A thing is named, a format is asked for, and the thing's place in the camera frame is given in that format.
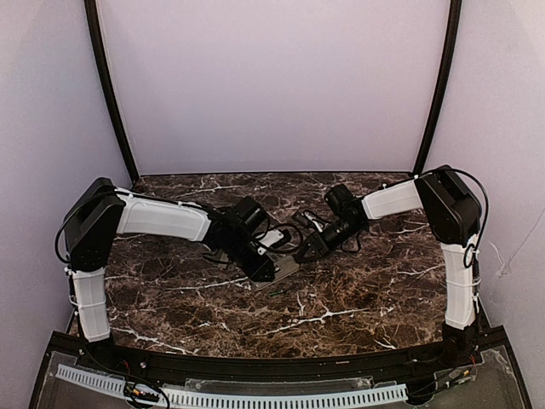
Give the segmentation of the white universal remote control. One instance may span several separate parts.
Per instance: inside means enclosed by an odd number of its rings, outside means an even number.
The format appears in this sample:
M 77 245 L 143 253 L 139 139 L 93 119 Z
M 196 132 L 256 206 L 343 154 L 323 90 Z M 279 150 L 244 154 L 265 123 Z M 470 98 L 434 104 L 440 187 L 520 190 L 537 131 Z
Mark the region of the white universal remote control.
M 261 291 L 282 279 L 289 277 L 300 269 L 300 264 L 297 263 L 293 256 L 284 256 L 274 262 L 274 276 L 270 282 L 253 282 L 251 288 L 253 291 Z

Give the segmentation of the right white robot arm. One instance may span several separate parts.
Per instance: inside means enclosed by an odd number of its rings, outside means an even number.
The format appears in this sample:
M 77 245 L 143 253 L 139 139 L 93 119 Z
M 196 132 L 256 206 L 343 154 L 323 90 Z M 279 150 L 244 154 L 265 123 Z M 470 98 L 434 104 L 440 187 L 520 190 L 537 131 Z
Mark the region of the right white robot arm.
M 423 210 L 445 259 L 445 325 L 463 331 L 478 314 L 476 253 L 488 215 L 463 176 L 472 178 L 444 165 L 362 197 L 343 184 L 337 185 L 324 197 L 337 219 L 308 236 L 294 259 L 299 264 L 317 261 L 365 230 L 371 221 Z

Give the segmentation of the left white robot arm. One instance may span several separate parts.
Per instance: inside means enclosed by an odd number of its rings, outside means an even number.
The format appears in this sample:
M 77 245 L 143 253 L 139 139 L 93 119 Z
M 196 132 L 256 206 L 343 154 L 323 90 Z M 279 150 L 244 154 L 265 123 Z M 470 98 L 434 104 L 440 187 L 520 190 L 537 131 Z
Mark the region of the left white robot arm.
M 234 206 L 163 199 L 95 179 L 68 211 L 54 237 L 56 257 L 66 267 L 83 338 L 111 337 L 106 306 L 106 267 L 123 239 L 168 238 L 196 243 L 227 260 L 255 282 L 270 282 L 276 267 L 269 256 L 284 234 L 273 228 L 250 197 Z

